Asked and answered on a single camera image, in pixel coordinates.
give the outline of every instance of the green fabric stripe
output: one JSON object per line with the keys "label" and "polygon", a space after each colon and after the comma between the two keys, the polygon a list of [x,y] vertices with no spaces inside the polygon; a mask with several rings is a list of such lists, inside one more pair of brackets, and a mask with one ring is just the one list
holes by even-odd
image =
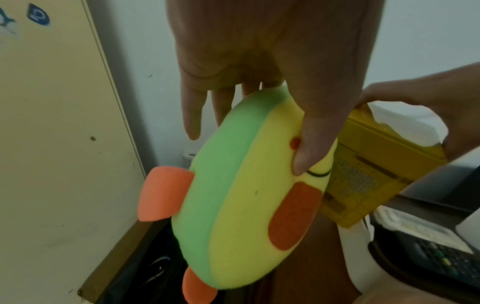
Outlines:
{"label": "green fabric stripe", "polygon": [[208,285],[221,289],[210,272],[212,227],[243,159],[270,111],[287,100],[286,87],[262,90],[243,100],[205,143],[190,168],[195,178],[172,226],[184,258]]}

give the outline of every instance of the orange fin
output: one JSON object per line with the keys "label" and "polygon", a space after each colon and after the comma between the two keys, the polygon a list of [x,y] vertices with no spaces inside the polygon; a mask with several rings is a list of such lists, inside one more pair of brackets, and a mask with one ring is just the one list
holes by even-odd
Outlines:
{"label": "orange fin", "polygon": [[270,242],[279,250],[295,246],[309,229],[322,197],[322,191],[303,182],[295,183],[270,220]]}
{"label": "orange fin", "polygon": [[193,172],[176,167],[152,169],[140,193],[138,219],[151,222],[178,213],[194,176]]}
{"label": "orange fin", "polygon": [[190,266],[183,275],[181,288],[188,304],[210,304],[218,293],[218,290],[200,280]]}

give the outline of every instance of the yellow package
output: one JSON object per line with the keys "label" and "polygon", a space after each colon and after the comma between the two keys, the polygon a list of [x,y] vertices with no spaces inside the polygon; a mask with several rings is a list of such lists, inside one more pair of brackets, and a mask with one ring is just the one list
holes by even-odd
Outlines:
{"label": "yellow package", "polygon": [[422,147],[402,138],[375,122],[368,106],[350,114],[334,159],[320,209],[345,228],[447,162],[440,144]]}

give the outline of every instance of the cream cabinet door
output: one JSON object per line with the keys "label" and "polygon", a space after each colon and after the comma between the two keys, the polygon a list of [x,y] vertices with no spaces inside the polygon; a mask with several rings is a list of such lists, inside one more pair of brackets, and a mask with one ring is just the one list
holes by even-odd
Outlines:
{"label": "cream cabinet door", "polygon": [[144,175],[86,4],[0,8],[0,303],[79,302]]}

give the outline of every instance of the black mouth line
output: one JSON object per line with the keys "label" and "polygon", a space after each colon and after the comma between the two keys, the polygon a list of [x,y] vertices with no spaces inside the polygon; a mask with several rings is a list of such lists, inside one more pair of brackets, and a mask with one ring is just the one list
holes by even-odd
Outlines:
{"label": "black mouth line", "polygon": [[311,176],[313,177],[326,177],[330,174],[331,170],[329,170],[327,173],[321,173],[321,174],[318,174],[318,173],[313,173],[311,172],[310,170],[307,170],[306,171],[308,174],[310,174]]}

